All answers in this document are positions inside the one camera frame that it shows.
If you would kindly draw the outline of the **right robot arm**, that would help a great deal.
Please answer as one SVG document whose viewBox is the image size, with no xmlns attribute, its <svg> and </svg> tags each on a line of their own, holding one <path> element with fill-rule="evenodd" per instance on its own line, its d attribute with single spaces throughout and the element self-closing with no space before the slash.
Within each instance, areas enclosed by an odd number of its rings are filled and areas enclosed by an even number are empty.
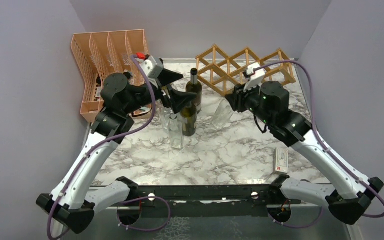
<svg viewBox="0 0 384 240">
<path fill-rule="evenodd" d="M 354 225 L 384 187 L 378 177 L 369 178 L 338 156 L 317 137 L 312 124 L 300 113 L 289 108 L 290 93 L 278 81 L 268 81 L 262 86 L 246 90 L 238 84 L 225 99 L 233 111 L 250 111 L 264 122 L 269 132 L 287 147 L 301 154 L 328 180 L 322 186 L 279 176 L 270 184 L 269 199 L 280 204 L 284 200 L 300 200 L 328 209 L 340 222 Z"/>
</svg>

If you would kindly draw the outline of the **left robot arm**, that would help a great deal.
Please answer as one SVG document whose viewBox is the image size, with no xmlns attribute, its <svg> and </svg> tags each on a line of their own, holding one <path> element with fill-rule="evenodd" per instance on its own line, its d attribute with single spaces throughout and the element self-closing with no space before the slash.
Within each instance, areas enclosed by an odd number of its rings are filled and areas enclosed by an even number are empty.
<svg viewBox="0 0 384 240">
<path fill-rule="evenodd" d="M 161 101 L 175 113 L 192 101 L 190 93 L 171 84 L 181 80 L 181 73 L 168 69 L 142 69 L 144 84 L 130 84 L 131 75 L 116 72 L 101 81 L 100 96 L 104 101 L 91 126 L 88 139 L 63 180 L 51 193 L 42 193 L 36 204 L 48 214 L 48 221 L 62 224 L 75 234 L 84 232 L 96 214 L 116 204 L 132 205 L 137 200 L 138 186 L 126 178 L 95 192 L 90 186 L 100 169 L 126 136 L 135 134 L 132 113 Z"/>
</svg>

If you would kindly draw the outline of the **green bottle black cap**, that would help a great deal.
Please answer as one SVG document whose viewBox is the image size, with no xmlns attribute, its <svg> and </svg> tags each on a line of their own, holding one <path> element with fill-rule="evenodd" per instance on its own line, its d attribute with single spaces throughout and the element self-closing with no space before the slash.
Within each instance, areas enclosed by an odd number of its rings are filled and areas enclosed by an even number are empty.
<svg viewBox="0 0 384 240">
<path fill-rule="evenodd" d="M 182 133 L 186 137 L 193 136 L 197 128 L 197 107 L 191 102 L 180 111 Z"/>
</svg>

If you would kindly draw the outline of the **squat clear glass bottle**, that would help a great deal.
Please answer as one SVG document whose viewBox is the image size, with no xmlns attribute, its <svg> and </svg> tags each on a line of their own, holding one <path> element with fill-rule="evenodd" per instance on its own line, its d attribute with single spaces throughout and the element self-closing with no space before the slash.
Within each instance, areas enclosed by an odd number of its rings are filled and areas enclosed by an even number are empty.
<svg viewBox="0 0 384 240">
<path fill-rule="evenodd" d="M 183 148 L 184 136 L 182 123 L 179 121 L 177 114 L 171 113 L 169 115 L 167 130 L 170 146 L 181 150 Z"/>
</svg>

